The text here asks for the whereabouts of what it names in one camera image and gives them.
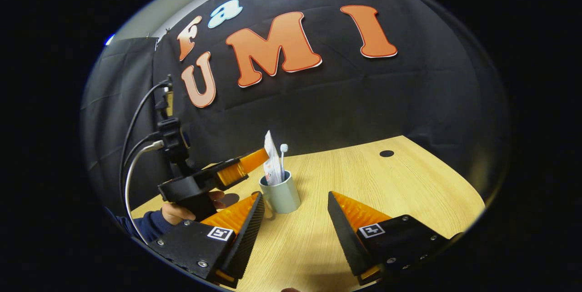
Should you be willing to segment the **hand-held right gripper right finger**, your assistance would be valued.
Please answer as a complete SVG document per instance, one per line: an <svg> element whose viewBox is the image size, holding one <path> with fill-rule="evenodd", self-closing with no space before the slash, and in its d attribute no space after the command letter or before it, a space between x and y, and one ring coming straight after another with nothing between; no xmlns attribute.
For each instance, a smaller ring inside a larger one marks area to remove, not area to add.
<svg viewBox="0 0 582 292"><path fill-rule="evenodd" d="M392 217L336 191L328 193L327 211L361 286L411 277L462 236L446 237L412 215Z"/></svg>

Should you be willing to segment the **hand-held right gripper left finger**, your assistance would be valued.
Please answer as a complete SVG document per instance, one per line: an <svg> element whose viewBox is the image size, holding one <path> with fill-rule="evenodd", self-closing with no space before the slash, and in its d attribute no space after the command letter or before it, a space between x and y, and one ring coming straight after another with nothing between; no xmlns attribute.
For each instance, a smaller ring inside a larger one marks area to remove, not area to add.
<svg viewBox="0 0 582 292"><path fill-rule="evenodd" d="M148 246L189 275L237 288L265 213L256 192L200 222L181 223Z"/></svg>

